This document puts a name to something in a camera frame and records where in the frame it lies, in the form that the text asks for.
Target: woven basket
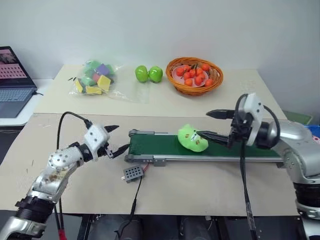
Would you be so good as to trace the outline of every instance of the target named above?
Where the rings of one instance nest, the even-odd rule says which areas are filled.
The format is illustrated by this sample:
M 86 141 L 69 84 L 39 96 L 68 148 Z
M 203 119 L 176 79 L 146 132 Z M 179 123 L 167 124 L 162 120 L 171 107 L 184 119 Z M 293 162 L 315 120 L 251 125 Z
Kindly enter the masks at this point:
M 193 87 L 193 86 L 187 86 L 184 84 L 181 84 L 177 81 L 174 80 L 172 77 L 172 71 L 181 65 L 194 65 L 194 64 L 209 64 L 210 69 L 209 69 L 209 78 L 213 80 L 213 85 L 211 86 L 200 86 L 200 87 Z M 202 94 L 205 94 L 207 92 L 210 92 L 213 89 L 218 88 L 224 79 L 224 74 L 222 70 L 215 65 L 212 62 L 196 58 L 196 57 L 180 57 L 172 60 L 169 62 L 168 66 L 166 66 L 165 69 L 165 74 L 169 81 L 173 84 L 175 89 L 179 91 L 182 94 L 187 94 L 191 96 L 200 96 Z

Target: apple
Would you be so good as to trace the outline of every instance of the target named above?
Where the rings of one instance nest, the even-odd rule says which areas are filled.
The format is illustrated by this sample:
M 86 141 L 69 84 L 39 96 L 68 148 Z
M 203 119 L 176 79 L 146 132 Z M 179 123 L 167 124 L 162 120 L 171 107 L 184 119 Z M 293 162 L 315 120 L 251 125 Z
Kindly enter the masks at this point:
M 162 69 L 158 66 L 153 66 L 149 70 L 149 78 L 154 83 L 160 83 L 163 76 Z
M 148 70 L 146 68 L 146 66 L 138 66 L 136 69 L 135 69 L 135 77 L 136 79 L 138 79 L 138 81 L 140 83 L 145 83 L 146 81 L 148 81 Z

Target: laptop screen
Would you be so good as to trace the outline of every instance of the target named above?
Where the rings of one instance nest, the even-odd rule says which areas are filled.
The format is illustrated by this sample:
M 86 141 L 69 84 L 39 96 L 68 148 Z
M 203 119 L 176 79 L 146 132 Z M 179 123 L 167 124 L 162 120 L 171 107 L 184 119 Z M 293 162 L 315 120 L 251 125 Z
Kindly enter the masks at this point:
M 0 47 L 0 87 L 35 87 L 9 46 Z

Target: silver robotic arm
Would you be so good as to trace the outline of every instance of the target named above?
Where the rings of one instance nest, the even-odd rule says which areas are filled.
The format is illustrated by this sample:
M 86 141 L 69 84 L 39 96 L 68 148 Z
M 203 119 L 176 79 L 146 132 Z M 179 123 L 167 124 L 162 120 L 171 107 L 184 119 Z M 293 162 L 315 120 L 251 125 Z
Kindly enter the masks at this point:
M 259 97 L 255 93 L 244 94 L 235 110 L 221 109 L 207 113 L 216 119 L 232 119 L 229 136 L 210 131 L 199 131 L 198 134 L 229 148 L 234 142 L 245 140 L 247 146 L 256 145 L 277 152 L 293 182 L 295 203 L 302 216 L 307 239 L 320 236 L 320 145 L 302 124 L 278 119 L 262 121 L 263 113 Z
M 83 144 L 76 142 L 50 154 L 46 168 L 33 182 L 26 197 L 16 203 L 18 211 L 2 228 L 0 240 L 40 238 L 71 174 L 85 162 L 97 161 L 105 155 L 115 158 L 126 151 L 128 144 L 116 152 L 108 149 L 108 132 L 117 127 L 93 124 L 84 135 Z

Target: white wall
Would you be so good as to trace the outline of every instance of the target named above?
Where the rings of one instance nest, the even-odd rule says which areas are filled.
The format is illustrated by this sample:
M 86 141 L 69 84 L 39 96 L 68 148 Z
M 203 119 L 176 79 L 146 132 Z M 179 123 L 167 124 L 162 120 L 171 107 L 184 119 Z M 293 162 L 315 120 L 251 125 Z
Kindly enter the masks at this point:
M 319 114 L 319 0 L 1 0 L 0 46 L 34 78 L 92 57 L 255 68 L 283 109 Z

